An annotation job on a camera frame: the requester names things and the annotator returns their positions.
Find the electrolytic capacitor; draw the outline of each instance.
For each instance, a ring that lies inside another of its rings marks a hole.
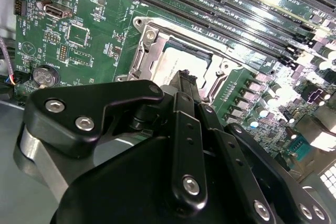
[[[314,103],[316,103],[318,106],[323,106],[325,105],[325,101],[323,101],[323,99],[321,97],[317,97],[314,101]]]
[[[254,117],[250,117],[247,119],[247,123],[251,128],[257,128],[259,126],[259,123]]]
[[[289,123],[293,123],[293,122],[295,122],[295,119],[293,118],[292,114],[291,114],[288,110],[283,111],[282,114],[284,115],[284,117],[286,118],[286,120],[287,120]]]
[[[322,58],[315,57],[312,61],[312,64],[314,64],[316,67],[318,67],[320,70],[326,70],[328,68],[332,67],[332,63],[329,61],[325,61]]]
[[[277,83],[274,84],[271,89],[274,92],[274,94],[277,96],[281,96],[284,92],[284,89]]]
[[[40,10],[43,10],[46,5],[50,5],[53,2],[51,0],[42,0],[42,1],[37,1],[36,2],[36,7],[39,8]]]
[[[331,95],[323,90],[323,92],[320,94],[320,97],[324,100],[329,100],[331,98]]]
[[[275,106],[277,104],[277,100],[274,99],[270,94],[267,94],[263,97],[263,100],[268,106]]]
[[[336,60],[336,51],[326,48],[322,52],[322,56],[328,58],[329,60]]]
[[[268,115],[268,111],[263,106],[256,107],[256,112],[261,118],[265,118]]]
[[[291,127],[286,127],[285,131],[290,139],[296,139],[298,136],[298,134]]]

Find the black plastic bracket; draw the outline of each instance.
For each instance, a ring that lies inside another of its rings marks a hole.
[[[170,122],[172,144],[171,189],[182,215],[193,215],[207,202],[201,124],[195,118],[193,99],[184,92],[174,96]]]
[[[215,111],[207,104],[198,105],[203,136],[224,167],[223,172],[233,180],[240,205],[242,223],[276,223],[274,215],[263,195],[236,139],[223,131]]]
[[[86,157],[92,154],[111,124],[118,130],[127,127],[117,124],[123,115],[142,104],[160,103],[163,96],[162,90],[148,80],[43,89],[29,97],[24,123],[31,135],[64,154]],[[46,108],[50,100],[60,101],[64,109],[59,113],[50,112]],[[75,121],[81,116],[94,122],[92,130],[76,126]]]
[[[326,211],[242,127],[232,123],[225,132],[237,139],[253,162],[255,176],[263,180],[260,186],[285,223],[330,223]]]

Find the chip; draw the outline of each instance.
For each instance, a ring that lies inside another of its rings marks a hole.
[[[71,25],[68,31],[68,40],[80,47],[86,46],[89,31],[86,28]]]
[[[158,86],[168,85],[179,70],[187,69],[192,76],[196,76],[196,84],[202,87],[207,69],[207,62],[196,56],[169,47],[159,61],[153,63],[151,71],[154,72],[152,81]]]

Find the mounting hole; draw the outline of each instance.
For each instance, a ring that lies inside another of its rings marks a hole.
[[[194,144],[194,140],[190,137],[187,138],[187,141],[190,145],[193,145]]]
[[[231,143],[231,142],[229,142],[229,146],[230,146],[231,148],[236,148],[236,146],[235,146],[233,143]]]
[[[193,126],[192,124],[190,124],[190,123],[187,123],[187,127],[188,127],[189,129],[191,129],[191,130],[194,129],[194,126]]]
[[[137,26],[142,26],[142,20],[141,20],[141,19],[137,19],[137,20],[135,21],[135,24],[136,24]]]
[[[236,159],[236,162],[237,162],[237,164],[240,165],[240,166],[243,166],[243,165],[244,165],[243,162],[240,161],[240,159],[238,159],[238,158]]]

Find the black connector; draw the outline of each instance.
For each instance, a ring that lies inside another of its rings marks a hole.
[[[27,16],[27,1],[14,0],[14,15]]]
[[[14,71],[14,82],[16,84],[23,84],[31,79],[30,73],[24,73],[21,71]]]
[[[0,101],[6,101],[13,97],[14,89],[11,85],[0,84]]]

